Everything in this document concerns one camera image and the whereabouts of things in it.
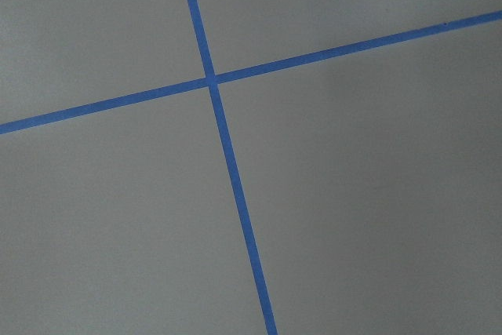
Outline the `blue tape strip crosswise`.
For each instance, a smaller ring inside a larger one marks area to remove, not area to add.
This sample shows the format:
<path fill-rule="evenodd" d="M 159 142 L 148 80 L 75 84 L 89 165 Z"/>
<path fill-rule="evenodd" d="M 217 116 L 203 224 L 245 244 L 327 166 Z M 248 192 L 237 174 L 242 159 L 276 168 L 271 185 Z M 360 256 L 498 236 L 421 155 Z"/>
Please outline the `blue tape strip crosswise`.
<path fill-rule="evenodd" d="M 265 64 L 259 64 L 252 67 L 245 67 L 235 71 L 224 72 L 216 75 L 216 83 L 223 84 L 234 82 L 244 78 L 250 78 L 259 75 L 265 75 L 274 71 L 282 71 L 292 67 L 299 67 L 305 64 L 312 64 L 322 60 L 328 60 L 339 56 L 346 56 L 362 51 L 389 46 L 401 42 L 410 41 L 418 38 L 425 38 L 431 35 L 438 35 L 450 31 L 460 30 L 468 27 L 474 27 L 481 24 L 487 24 L 501 20 L 501 11 L 485 13 L 478 16 L 471 16 L 460 20 L 452 20 L 445 23 L 435 24 L 427 27 L 403 31 L 393 35 L 386 35 L 370 40 L 354 42 L 344 46 L 338 46 L 331 49 L 324 49 L 318 52 L 302 54 L 276 60 Z M 84 115 L 91 115 L 102 111 L 108 111 L 118 107 L 125 107 L 132 104 L 138 104 L 149 100 L 156 100 L 166 96 L 172 96 L 178 93 L 191 92 L 196 89 L 202 89 L 208 86 L 206 78 L 197 78 L 187 82 L 180 82 L 168 86 L 149 89 L 146 91 L 132 93 L 125 96 L 98 101 L 91 104 L 84 104 L 77 107 L 70 107 L 59 111 L 23 118 L 20 120 L 1 124 L 1 134 L 13 133 L 23 129 L 30 129 L 38 126 L 61 122 L 71 118 L 78 118 Z"/>

